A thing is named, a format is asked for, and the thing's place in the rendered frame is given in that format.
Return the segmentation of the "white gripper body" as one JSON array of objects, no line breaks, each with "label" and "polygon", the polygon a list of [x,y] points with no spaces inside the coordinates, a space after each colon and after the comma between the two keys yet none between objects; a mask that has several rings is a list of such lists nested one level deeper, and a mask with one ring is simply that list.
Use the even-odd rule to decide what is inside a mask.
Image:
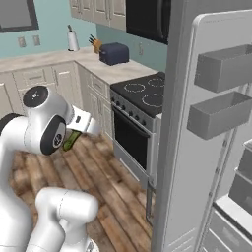
[{"label": "white gripper body", "polygon": [[98,122],[91,118],[87,128],[85,130],[85,133],[89,133],[89,134],[93,134],[93,135],[99,135],[100,134],[100,126],[98,124]]}]

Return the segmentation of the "green squash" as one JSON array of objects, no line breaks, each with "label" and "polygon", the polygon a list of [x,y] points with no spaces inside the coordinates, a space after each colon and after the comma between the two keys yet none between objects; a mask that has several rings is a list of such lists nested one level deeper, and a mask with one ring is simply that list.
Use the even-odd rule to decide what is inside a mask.
[{"label": "green squash", "polygon": [[66,136],[62,145],[62,149],[64,152],[67,152],[69,150],[72,149],[72,147],[74,146],[75,142],[77,141],[77,139],[81,136],[81,132],[80,131],[76,131],[76,130],[68,130],[66,132]]}]

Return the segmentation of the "grey freezer drawer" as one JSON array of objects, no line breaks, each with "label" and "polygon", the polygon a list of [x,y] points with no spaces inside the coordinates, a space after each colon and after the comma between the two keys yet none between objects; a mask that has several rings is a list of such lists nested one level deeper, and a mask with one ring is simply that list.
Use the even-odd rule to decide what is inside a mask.
[{"label": "grey freezer drawer", "polygon": [[201,252],[252,252],[252,215],[227,195],[217,199]]}]

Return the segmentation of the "beige base cabinets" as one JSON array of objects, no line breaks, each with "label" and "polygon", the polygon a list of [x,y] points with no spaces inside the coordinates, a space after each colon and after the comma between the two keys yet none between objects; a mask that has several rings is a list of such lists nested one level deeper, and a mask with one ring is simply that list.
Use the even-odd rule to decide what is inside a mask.
[{"label": "beige base cabinets", "polygon": [[68,102],[81,107],[76,74],[70,62],[0,73],[0,118],[11,112],[25,114],[23,96],[38,85],[57,91]]},{"label": "beige base cabinets", "polygon": [[88,111],[99,123],[102,134],[112,138],[111,103],[109,95],[109,84],[91,73],[89,70],[77,65],[83,109]]}]

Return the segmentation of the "black oven door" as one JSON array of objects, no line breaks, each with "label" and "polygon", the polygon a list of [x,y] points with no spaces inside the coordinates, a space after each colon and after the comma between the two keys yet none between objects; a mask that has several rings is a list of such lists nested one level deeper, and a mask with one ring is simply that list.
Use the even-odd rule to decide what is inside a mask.
[{"label": "black oven door", "polygon": [[127,134],[116,134],[113,110],[112,116],[113,147],[115,156],[125,165],[133,177],[141,184],[142,188],[146,189],[148,181],[155,171],[153,168],[154,135],[144,127],[143,128],[150,134],[150,138],[144,138],[132,131]]}]

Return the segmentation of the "silver stove with black hob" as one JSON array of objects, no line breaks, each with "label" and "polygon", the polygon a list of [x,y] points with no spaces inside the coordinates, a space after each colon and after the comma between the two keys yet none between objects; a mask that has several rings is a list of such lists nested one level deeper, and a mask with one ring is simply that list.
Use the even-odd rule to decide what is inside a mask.
[{"label": "silver stove with black hob", "polygon": [[110,86],[111,112],[112,107],[123,111],[135,123],[139,123],[154,135],[153,158],[155,169],[148,185],[156,188],[158,174],[158,149],[160,138],[161,114],[165,74],[155,74],[132,79]]}]

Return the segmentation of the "dark blue toaster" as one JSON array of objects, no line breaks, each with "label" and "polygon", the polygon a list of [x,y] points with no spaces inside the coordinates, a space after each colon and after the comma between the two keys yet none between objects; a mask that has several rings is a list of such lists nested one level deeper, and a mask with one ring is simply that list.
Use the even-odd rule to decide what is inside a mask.
[{"label": "dark blue toaster", "polygon": [[103,44],[99,51],[99,60],[112,66],[129,61],[129,48],[119,42]]}]

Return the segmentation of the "wooden knife block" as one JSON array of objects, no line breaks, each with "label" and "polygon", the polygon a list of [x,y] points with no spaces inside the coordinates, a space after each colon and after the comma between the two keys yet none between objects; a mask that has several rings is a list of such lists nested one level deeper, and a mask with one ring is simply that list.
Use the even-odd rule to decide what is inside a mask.
[{"label": "wooden knife block", "polygon": [[94,48],[94,53],[99,54],[102,42],[99,39],[95,38],[92,34],[90,35],[89,42]]}]

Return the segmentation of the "grey fridge door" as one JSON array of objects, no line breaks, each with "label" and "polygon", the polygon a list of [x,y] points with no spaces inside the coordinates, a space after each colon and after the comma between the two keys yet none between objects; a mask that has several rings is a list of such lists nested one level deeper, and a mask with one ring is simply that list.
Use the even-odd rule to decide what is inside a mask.
[{"label": "grey fridge door", "polygon": [[252,0],[171,4],[151,252],[201,252],[213,201],[252,138],[252,110],[243,125],[204,140],[187,129],[190,106],[231,92],[252,97],[252,82],[220,93],[198,87],[198,56],[252,44]]}]

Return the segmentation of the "white paper towel roll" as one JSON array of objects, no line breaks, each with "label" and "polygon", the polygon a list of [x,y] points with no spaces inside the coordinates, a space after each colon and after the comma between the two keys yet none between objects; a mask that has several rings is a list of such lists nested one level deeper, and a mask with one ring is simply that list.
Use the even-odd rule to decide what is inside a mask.
[{"label": "white paper towel roll", "polygon": [[68,26],[68,50],[69,51],[78,51],[80,49],[76,32],[72,29],[71,26]]}]

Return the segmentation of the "beige upper cabinets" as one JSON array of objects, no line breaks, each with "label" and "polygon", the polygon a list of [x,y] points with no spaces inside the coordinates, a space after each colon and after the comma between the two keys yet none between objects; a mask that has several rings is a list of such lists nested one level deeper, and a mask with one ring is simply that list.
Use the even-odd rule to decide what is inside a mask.
[{"label": "beige upper cabinets", "polygon": [[126,30],[126,0],[69,0],[73,18]]}]

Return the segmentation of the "black microwave oven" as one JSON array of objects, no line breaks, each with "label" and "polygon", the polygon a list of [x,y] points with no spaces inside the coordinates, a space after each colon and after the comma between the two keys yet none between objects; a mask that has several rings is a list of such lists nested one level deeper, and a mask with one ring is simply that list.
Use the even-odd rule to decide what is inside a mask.
[{"label": "black microwave oven", "polygon": [[126,0],[126,32],[168,44],[171,0]]}]

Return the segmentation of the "grey door bin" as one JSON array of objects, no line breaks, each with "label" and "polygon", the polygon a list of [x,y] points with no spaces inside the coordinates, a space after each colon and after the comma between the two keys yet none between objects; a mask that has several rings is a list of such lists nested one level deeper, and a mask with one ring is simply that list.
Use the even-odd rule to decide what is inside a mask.
[{"label": "grey door bin", "polygon": [[252,44],[202,53],[194,84],[220,93],[252,82]]},{"label": "grey door bin", "polygon": [[252,97],[239,92],[222,94],[190,106],[187,129],[209,140],[249,120]]}]

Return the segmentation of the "dark framed window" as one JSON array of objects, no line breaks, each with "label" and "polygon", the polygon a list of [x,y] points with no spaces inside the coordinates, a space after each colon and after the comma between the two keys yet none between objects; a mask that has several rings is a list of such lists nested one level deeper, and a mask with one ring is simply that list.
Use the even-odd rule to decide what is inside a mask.
[{"label": "dark framed window", "polygon": [[0,0],[0,32],[38,30],[33,0]]}]

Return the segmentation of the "grey fridge drawer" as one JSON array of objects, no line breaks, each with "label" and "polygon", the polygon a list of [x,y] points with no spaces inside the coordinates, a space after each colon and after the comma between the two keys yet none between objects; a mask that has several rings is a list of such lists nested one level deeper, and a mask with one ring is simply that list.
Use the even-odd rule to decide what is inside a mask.
[{"label": "grey fridge drawer", "polygon": [[252,181],[238,169],[229,190],[228,197],[247,212],[252,213]]},{"label": "grey fridge drawer", "polygon": [[244,151],[238,166],[238,171],[252,180],[252,139],[244,143]]}]

